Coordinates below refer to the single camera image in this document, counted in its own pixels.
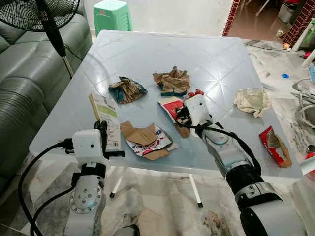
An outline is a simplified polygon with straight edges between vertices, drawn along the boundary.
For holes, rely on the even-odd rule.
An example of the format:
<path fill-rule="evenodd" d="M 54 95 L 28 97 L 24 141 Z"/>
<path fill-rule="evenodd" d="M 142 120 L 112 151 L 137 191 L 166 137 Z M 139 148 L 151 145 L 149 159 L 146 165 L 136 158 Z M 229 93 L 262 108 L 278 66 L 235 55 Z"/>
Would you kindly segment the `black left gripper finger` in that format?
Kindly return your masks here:
<path fill-rule="evenodd" d="M 107 128 L 108 128 L 107 121 L 95 122 L 95 129 L 97 129 L 100 132 L 102 148 L 107 148 L 107 140 L 108 140 Z"/>

